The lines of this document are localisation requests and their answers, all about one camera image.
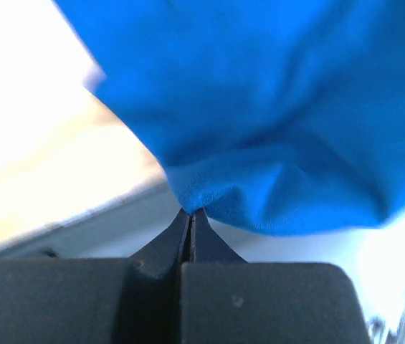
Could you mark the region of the dark blue t-shirt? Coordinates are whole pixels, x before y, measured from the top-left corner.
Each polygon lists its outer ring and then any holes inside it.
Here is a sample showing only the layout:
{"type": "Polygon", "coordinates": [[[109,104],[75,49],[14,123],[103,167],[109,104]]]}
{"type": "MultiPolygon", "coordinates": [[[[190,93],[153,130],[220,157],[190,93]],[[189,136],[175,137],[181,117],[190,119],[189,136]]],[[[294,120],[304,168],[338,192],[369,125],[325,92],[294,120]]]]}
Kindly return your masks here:
{"type": "Polygon", "coordinates": [[[58,1],[181,207],[268,235],[405,207],[405,1],[58,1]]]}

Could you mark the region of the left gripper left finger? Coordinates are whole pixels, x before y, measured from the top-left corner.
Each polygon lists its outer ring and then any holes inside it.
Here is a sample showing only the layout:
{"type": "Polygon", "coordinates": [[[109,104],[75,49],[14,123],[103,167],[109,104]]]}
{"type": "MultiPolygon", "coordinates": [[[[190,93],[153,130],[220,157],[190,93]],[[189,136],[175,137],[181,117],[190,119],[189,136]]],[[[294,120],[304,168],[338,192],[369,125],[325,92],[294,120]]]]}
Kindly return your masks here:
{"type": "Polygon", "coordinates": [[[171,343],[190,226],[127,258],[0,259],[0,343],[171,343]]]}

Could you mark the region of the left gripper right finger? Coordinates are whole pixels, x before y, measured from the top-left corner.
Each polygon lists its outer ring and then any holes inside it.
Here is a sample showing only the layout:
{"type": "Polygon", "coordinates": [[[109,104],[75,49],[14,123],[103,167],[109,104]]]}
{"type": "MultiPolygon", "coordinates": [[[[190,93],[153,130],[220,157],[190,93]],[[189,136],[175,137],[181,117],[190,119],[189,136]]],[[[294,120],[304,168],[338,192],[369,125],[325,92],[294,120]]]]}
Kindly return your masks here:
{"type": "Polygon", "coordinates": [[[248,263],[198,210],[181,266],[182,343],[367,343],[351,279],[327,263],[248,263]]]}

